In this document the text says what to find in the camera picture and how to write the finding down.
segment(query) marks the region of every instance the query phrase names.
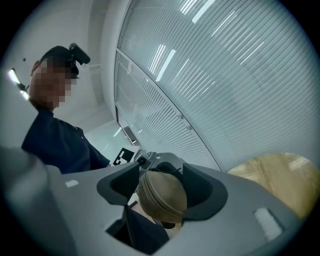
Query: dark cap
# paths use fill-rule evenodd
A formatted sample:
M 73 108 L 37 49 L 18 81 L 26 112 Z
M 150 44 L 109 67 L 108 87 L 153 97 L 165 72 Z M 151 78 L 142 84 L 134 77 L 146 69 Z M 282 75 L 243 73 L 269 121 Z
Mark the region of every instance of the dark cap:
M 63 46 L 55 46 L 51 48 L 49 51 L 47 51 L 42 58 L 40 59 L 40 62 L 51 59 L 51 60 L 57 60 L 65 62 L 65 66 L 71 68 L 71 72 L 79 75 L 79 70 L 76 66 L 76 61 L 72 60 L 73 56 L 67 48 Z

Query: dark navy shirt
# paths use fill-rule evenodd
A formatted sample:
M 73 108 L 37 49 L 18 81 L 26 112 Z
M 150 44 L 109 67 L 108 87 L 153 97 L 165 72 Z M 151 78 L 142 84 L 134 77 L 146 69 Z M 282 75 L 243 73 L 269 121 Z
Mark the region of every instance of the dark navy shirt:
M 38 115 L 22 144 L 22 149 L 56 166 L 62 174 L 105 168 L 110 161 L 96 150 L 79 127 L 54 118 L 45 108 Z

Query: horizontal blinds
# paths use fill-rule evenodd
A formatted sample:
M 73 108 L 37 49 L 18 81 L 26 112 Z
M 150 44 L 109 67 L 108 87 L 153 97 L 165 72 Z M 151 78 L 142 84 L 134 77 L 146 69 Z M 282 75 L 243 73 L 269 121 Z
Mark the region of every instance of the horizontal blinds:
M 274 152 L 320 166 L 319 58 L 278 1 L 139 0 L 118 47 L 224 171 Z
M 219 169 L 212 155 L 151 79 L 117 53 L 116 104 L 147 151 Z

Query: person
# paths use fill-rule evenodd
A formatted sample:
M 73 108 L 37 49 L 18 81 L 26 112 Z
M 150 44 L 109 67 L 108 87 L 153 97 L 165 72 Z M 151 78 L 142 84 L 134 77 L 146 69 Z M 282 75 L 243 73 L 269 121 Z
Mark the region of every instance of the person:
M 38 110 L 22 149 L 36 155 L 46 165 L 53 165 L 62 174 L 105 168 L 110 161 L 86 139 L 79 127 L 54 117 L 54 109 L 64 102 L 77 83 L 79 70 L 71 52 L 56 46 L 35 62 L 31 70 L 29 101 Z

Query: light wood panel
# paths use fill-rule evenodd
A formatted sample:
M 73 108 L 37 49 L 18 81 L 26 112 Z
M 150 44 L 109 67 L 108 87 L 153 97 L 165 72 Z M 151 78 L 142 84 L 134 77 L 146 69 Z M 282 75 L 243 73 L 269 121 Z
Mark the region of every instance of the light wood panel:
M 259 183 L 300 218 L 307 216 L 320 195 L 320 172 L 306 158 L 291 153 L 255 157 L 229 174 Z

